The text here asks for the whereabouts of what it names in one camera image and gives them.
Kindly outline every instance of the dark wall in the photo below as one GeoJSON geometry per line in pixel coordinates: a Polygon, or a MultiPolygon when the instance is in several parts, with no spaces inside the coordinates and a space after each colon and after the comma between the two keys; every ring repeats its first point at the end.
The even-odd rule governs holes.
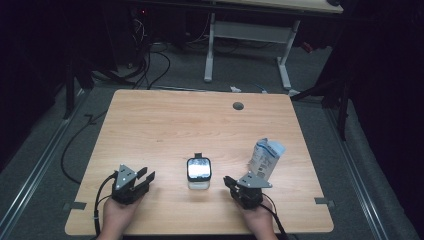
{"type": "Polygon", "coordinates": [[[397,5],[355,79],[352,100],[381,169],[424,238],[424,5],[397,5]]]}
{"type": "Polygon", "coordinates": [[[64,81],[63,26],[47,1],[0,3],[0,169],[54,104],[64,81]]]}
{"type": "MultiPolygon", "coordinates": [[[[369,145],[424,238],[424,2],[376,3],[358,2],[353,15],[375,21],[344,29],[317,85],[346,79],[346,73],[353,79],[350,98],[369,145]]],[[[340,92],[323,95],[334,89],[340,92]]]]}

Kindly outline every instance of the gray carpet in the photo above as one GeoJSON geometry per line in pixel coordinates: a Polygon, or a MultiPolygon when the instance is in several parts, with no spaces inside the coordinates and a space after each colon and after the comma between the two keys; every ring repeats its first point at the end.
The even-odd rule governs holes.
{"type": "MultiPolygon", "coordinates": [[[[161,53],[170,59],[171,67],[152,89],[172,90],[170,87],[177,87],[229,92],[230,86],[235,86],[242,92],[261,92],[261,88],[264,88],[269,93],[287,94],[287,90],[282,88],[275,60],[260,56],[260,54],[252,55],[250,54],[251,48],[239,47],[231,54],[217,53],[211,83],[203,82],[206,51],[204,48],[187,47],[184,51],[173,47],[165,48],[164,45],[157,45],[153,48],[156,51],[161,49],[166,49],[161,53]]],[[[301,91],[312,87],[330,52],[331,49],[322,49],[308,54],[302,49],[294,48],[287,62],[293,89],[301,91]]],[[[148,80],[151,82],[160,76],[167,65],[168,62],[162,55],[152,53],[148,80]]],[[[126,71],[129,70],[122,68],[120,74],[125,74],[126,71]]],[[[90,239],[89,236],[67,236],[64,232],[69,212],[63,208],[66,203],[73,202],[78,185],[71,182],[62,173],[61,155],[70,139],[86,125],[88,117],[85,115],[96,116],[107,110],[112,95],[118,88],[122,88],[122,86],[96,81],[96,87],[85,94],[87,99],[81,103],[81,107],[75,113],[62,141],[59,142],[52,155],[47,171],[39,184],[35,186],[36,190],[20,217],[15,224],[12,224],[13,229],[7,239],[90,239]]],[[[63,123],[64,91],[57,95],[56,100],[56,104],[33,127],[28,139],[0,175],[2,192],[0,216],[6,215],[51,137],[63,123]]],[[[329,210],[335,228],[331,233],[296,234],[296,236],[300,240],[375,239],[349,177],[338,136],[334,134],[334,126],[326,114],[328,110],[322,109],[318,100],[317,97],[306,98],[294,102],[294,107],[324,195],[334,202],[329,210]]],[[[99,118],[95,125],[86,127],[66,152],[64,166],[69,175],[75,179],[80,180],[84,174],[102,121],[103,118],[99,118]]],[[[352,104],[349,106],[346,134],[346,144],[374,200],[382,222],[385,224],[387,239],[419,239],[408,219],[403,215],[396,196],[375,162],[356,119],[352,104]]]]}

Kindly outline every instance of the wooden table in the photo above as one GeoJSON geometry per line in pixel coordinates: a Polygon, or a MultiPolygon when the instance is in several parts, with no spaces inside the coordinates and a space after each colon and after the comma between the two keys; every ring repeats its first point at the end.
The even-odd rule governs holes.
{"type": "MultiPolygon", "coordinates": [[[[242,177],[256,141],[265,137],[286,147],[269,179],[273,188],[264,189],[286,231],[332,231],[327,206],[315,203],[323,193],[288,96],[118,90],[75,199],[87,206],[71,210],[66,232],[95,234],[97,190],[123,163],[135,171],[142,167],[148,167],[148,173],[156,171],[126,234],[249,233],[223,177],[242,177]],[[235,110],[234,102],[243,103],[244,109],[235,110]],[[189,190],[186,162],[200,152],[212,162],[211,186],[189,190]]],[[[111,193],[111,182],[103,196],[111,193]]]]}

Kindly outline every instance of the metal rail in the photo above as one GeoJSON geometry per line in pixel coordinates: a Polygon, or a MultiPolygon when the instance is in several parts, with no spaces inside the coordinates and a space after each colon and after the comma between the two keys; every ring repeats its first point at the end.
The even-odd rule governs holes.
{"type": "Polygon", "coordinates": [[[344,154],[345,166],[348,171],[348,175],[352,182],[352,186],[355,189],[356,195],[358,196],[359,203],[361,204],[362,210],[364,211],[365,217],[368,221],[370,229],[375,239],[387,240],[389,239],[384,228],[383,223],[380,220],[378,211],[374,205],[368,190],[362,181],[361,175],[356,167],[355,161],[352,154],[350,153],[349,147],[346,141],[343,141],[337,131],[337,119],[334,112],[331,109],[324,109],[328,120],[330,121],[334,133],[334,136],[338,139],[340,149],[344,154]]]}
{"type": "Polygon", "coordinates": [[[62,121],[59,128],[56,130],[50,142],[46,146],[46,149],[44,150],[43,154],[39,158],[31,174],[29,175],[24,185],[22,186],[21,190],[19,191],[18,195],[16,196],[15,200],[13,201],[12,205],[9,207],[9,210],[7,211],[7,213],[1,220],[0,239],[8,239],[10,233],[13,230],[13,227],[19,220],[19,217],[21,216],[22,212],[25,210],[28,202],[30,201],[39,183],[43,179],[44,174],[49,168],[50,163],[52,162],[54,158],[56,147],[62,140],[63,135],[65,134],[69,124],[72,122],[72,119],[75,116],[75,113],[77,112],[79,107],[82,105],[82,103],[87,99],[87,97],[88,97],[87,91],[84,91],[84,90],[79,91],[77,95],[76,108],[70,114],[69,118],[64,119],[62,121]]]}

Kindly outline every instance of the wrist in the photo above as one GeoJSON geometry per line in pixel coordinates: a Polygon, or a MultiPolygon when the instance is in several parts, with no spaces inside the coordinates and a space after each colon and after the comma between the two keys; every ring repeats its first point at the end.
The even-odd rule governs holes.
{"type": "Polygon", "coordinates": [[[267,230],[254,233],[257,240],[278,240],[274,230],[267,230]]]}
{"type": "Polygon", "coordinates": [[[122,238],[122,233],[118,231],[110,231],[108,229],[104,229],[96,240],[119,240],[122,238]]]}

